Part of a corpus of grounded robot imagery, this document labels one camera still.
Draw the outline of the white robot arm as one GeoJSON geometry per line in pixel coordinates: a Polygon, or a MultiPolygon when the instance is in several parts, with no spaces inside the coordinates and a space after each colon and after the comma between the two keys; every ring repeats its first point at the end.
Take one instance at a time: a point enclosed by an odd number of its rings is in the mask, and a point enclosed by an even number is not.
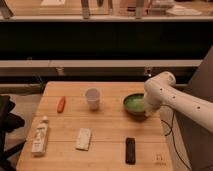
{"type": "Polygon", "coordinates": [[[174,88],[176,78],[171,72],[162,72],[144,83],[144,110],[148,115],[162,104],[179,111],[213,133],[213,103],[174,88]]]}

